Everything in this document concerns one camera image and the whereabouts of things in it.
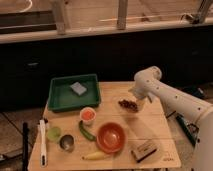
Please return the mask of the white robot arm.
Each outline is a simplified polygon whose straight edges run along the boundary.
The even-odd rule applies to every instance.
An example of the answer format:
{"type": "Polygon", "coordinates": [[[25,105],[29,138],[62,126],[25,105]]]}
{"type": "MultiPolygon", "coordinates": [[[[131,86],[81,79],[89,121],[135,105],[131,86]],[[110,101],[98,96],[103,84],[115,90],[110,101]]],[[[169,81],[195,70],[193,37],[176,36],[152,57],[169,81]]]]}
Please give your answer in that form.
{"type": "Polygon", "coordinates": [[[134,75],[130,92],[137,98],[158,97],[199,128],[193,156],[193,171],[213,171],[213,104],[160,81],[162,72],[151,66],[134,75]]]}

